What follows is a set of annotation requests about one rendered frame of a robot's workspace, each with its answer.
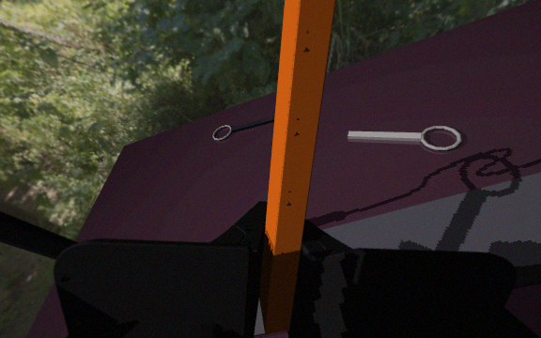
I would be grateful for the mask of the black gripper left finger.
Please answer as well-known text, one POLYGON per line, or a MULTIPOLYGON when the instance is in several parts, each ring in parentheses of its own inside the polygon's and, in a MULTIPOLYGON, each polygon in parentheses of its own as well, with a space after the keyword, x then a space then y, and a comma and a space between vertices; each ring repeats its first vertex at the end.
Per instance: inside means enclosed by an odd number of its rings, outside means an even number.
POLYGON ((216 323, 254 338, 267 215, 259 201, 211 242, 87 239, 54 262, 69 334, 81 321, 216 323))

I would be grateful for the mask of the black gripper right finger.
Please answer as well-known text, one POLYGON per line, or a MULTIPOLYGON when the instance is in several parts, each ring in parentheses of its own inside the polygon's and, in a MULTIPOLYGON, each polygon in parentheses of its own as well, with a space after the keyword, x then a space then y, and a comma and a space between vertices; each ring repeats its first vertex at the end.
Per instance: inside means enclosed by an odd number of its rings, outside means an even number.
POLYGON ((493 253, 352 249, 305 219, 289 338, 362 338, 380 298, 494 299, 515 267, 493 253))

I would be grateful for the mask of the grey loop with straight handle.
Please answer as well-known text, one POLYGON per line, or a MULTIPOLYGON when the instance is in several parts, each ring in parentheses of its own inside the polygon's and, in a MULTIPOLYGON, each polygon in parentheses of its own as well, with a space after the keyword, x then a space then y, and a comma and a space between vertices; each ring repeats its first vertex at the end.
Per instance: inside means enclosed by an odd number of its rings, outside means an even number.
POLYGON ((456 129, 447 126, 432 126, 424 129, 422 132, 349 131, 348 139, 415 141, 422 142, 424 146, 433 150, 443 151, 456 148, 462 142, 461 134, 456 129), (428 131, 432 131, 434 129, 445 129, 447 131, 451 131, 453 134, 456 135, 457 141, 453 145, 447 147, 432 146, 425 140, 425 134, 428 131))

